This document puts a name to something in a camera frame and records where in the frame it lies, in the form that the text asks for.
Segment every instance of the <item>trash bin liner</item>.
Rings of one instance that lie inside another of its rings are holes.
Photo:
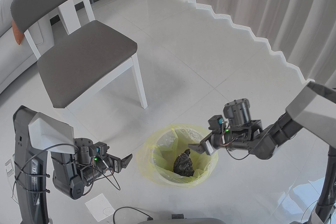
[[[160,185],[190,188],[202,183],[217,164],[217,152],[208,156],[191,151],[190,159],[195,173],[190,177],[174,173],[173,166],[188,144],[199,143],[208,134],[207,129],[189,124],[171,124],[156,131],[136,154],[141,174]]]

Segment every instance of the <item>gray chair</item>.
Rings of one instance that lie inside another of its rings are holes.
[[[79,107],[117,76],[132,67],[141,106],[147,101],[133,40],[96,21],[89,0],[83,0],[90,22],[70,33],[43,55],[28,28],[68,0],[14,0],[12,17],[37,57],[44,87],[54,108]]]

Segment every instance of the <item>white paper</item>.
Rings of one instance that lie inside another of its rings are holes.
[[[97,222],[109,217],[115,211],[103,193],[87,201],[85,205]]]

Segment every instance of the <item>pillow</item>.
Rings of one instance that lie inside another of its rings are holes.
[[[0,0],[0,37],[12,27],[12,2],[13,0]]]
[[[12,29],[13,29],[13,34],[14,34],[14,38],[15,38],[15,41],[20,45],[23,38],[25,37],[25,34],[24,33],[21,33],[18,29],[18,27],[16,26],[15,24],[15,21],[12,20]]]

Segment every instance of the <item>cylindrical black motor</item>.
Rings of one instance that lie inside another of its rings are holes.
[[[88,138],[76,138],[75,145],[78,146],[78,151],[75,154],[75,159],[80,164],[89,165],[92,159],[89,155],[89,146],[93,145],[92,140]]]
[[[249,100],[239,99],[225,104],[223,112],[231,127],[241,127],[251,120],[249,108]]]

